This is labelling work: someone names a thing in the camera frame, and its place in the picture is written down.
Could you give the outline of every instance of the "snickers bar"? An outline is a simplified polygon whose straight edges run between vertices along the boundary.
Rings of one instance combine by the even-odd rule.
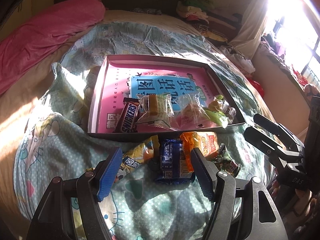
[[[120,119],[113,132],[129,133],[137,131],[137,120],[140,110],[140,104],[134,101],[135,100],[124,100],[124,109],[122,110]]]

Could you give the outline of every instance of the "snack wrapper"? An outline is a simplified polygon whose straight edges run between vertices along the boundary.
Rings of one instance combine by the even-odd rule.
[[[175,102],[181,109],[181,130],[206,127],[207,124],[211,124],[209,117],[200,104],[199,92],[178,96]]]
[[[166,139],[160,143],[160,171],[156,182],[182,184],[191,180],[180,139]]]
[[[124,98],[124,109],[113,132],[129,133],[137,131],[137,120],[140,112],[140,104],[135,98]]]
[[[138,168],[142,163],[153,158],[159,152],[158,136],[153,135],[123,155],[122,163],[115,182]]]
[[[177,129],[174,112],[171,103],[171,94],[160,95],[137,95],[144,114],[139,118],[137,124],[146,123],[150,126],[164,129]]]
[[[226,110],[225,115],[228,118],[228,123],[233,123],[233,120],[236,116],[236,110],[233,107],[229,107]]]
[[[205,109],[204,111],[209,116],[211,122],[214,122],[223,128],[226,128],[228,126],[228,117],[226,117],[223,112],[213,112],[207,109]]]
[[[193,148],[199,148],[206,159],[217,156],[219,149],[217,134],[215,132],[184,132],[180,135],[182,150],[186,157],[188,171],[193,171],[190,154]]]
[[[231,158],[226,146],[223,143],[220,144],[218,155],[212,160],[212,162],[214,162],[219,171],[226,171],[234,178],[239,174],[239,171],[241,170],[241,164],[236,163]]]
[[[222,100],[223,95],[217,95],[213,101],[208,105],[208,109],[213,112],[223,112],[228,109],[229,103],[226,100]]]

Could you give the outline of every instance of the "bed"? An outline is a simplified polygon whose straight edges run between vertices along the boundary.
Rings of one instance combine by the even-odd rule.
[[[222,79],[246,124],[218,134],[242,164],[241,179],[274,177],[263,153],[243,139],[253,115],[274,120],[258,92],[214,46],[190,25],[168,15],[107,10],[103,20],[70,37],[30,68],[0,97],[0,214],[12,233],[25,237],[42,194],[55,176],[79,177],[105,159],[119,143],[89,137],[85,130],[99,68],[110,54],[182,57],[209,64]],[[115,183],[100,205],[113,239],[198,239],[212,204],[199,184],[158,185],[147,165]],[[76,199],[72,201],[79,238],[84,238]],[[234,216],[239,213],[235,205]]]

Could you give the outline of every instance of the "pink book cover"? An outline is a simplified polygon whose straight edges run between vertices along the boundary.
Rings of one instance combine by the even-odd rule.
[[[107,66],[100,111],[98,133],[112,133],[124,108],[125,97],[137,94],[171,93],[175,113],[180,111],[175,99],[179,95],[199,91],[200,103],[207,106],[218,94],[203,68],[173,67],[165,65],[115,64]],[[138,132],[165,131],[162,128],[138,125]]]

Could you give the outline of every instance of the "blue snack package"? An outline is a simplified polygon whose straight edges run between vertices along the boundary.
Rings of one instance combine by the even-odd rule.
[[[180,139],[165,139],[160,142],[160,175],[156,182],[182,184],[191,181]]]

